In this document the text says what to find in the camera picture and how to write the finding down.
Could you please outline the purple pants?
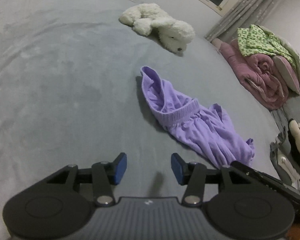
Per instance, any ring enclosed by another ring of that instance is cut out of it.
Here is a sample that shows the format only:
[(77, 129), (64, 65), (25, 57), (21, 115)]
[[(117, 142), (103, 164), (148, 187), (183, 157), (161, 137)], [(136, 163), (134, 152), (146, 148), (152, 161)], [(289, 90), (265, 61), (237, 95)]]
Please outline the purple pants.
[(172, 137), (185, 144), (216, 168), (239, 161), (251, 165), (254, 141), (243, 140), (221, 105), (206, 108), (173, 88), (150, 67), (140, 69), (141, 90), (152, 114)]

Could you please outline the stack of folded clothes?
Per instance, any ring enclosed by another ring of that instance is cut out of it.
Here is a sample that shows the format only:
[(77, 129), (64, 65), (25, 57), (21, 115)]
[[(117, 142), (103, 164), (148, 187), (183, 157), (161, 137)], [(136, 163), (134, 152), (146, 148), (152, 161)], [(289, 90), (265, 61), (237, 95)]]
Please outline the stack of folded clothes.
[(284, 184), (300, 191), (300, 123), (288, 121), (270, 143), (270, 161)]

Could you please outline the grey quilted headboard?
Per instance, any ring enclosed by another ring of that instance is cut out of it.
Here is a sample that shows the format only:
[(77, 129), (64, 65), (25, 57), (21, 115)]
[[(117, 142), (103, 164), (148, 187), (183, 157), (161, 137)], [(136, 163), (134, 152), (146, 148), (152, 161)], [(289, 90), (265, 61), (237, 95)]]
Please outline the grey quilted headboard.
[(300, 123), (300, 95), (290, 91), (286, 103), (277, 110), (271, 112), (279, 131), (285, 127), (288, 129), (288, 121), (294, 119)]

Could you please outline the pink grey pillow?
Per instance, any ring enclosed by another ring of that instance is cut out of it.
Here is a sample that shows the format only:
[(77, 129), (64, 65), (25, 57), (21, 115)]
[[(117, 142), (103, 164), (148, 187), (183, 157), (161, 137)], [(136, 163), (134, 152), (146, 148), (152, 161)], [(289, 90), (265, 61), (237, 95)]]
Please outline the pink grey pillow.
[(273, 61), (277, 70), (286, 82), (287, 87), (296, 94), (300, 94), (300, 84), (290, 63), (282, 56), (274, 56)]

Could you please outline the pink folded quilt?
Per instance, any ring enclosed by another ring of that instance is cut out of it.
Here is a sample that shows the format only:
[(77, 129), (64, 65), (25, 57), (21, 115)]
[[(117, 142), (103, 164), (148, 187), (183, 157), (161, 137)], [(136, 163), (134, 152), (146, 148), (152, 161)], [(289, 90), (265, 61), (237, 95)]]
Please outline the pink folded quilt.
[(211, 43), (228, 62), (239, 83), (260, 104), (273, 111), (282, 107), (287, 101), (287, 84), (270, 56), (253, 54), (244, 57), (239, 51), (236, 39), (226, 43), (215, 38)]

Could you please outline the green patterned blanket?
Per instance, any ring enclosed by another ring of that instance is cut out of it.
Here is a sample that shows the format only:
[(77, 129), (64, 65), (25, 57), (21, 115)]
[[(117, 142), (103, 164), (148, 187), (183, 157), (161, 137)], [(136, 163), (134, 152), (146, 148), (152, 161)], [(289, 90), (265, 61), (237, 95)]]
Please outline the green patterned blanket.
[(254, 54), (282, 56), (292, 67), (296, 67), (293, 55), (286, 49), (280, 39), (271, 31), (263, 30), (258, 25), (251, 24), (249, 28), (237, 29), (237, 43), (244, 57)]

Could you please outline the grey right curtain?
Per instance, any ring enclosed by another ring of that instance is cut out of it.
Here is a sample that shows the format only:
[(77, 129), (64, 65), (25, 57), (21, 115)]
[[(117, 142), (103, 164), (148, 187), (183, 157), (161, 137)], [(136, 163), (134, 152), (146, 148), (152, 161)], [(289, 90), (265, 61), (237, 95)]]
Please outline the grey right curtain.
[(239, 0), (205, 35), (209, 42), (215, 38), (229, 42), (238, 28), (261, 24), (283, 0)]

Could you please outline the white plush dog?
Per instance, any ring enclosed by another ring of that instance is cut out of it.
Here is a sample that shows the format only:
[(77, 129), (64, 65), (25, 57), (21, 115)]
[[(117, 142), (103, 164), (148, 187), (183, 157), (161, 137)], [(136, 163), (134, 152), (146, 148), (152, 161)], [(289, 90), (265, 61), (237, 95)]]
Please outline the white plush dog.
[(128, 8), (119, 21), (144, 37), (156, 32), (162, 46), (175, 54), (183, 53), (195, 37), (190, 24), (176, 20), (155, 3), (142, 3)]

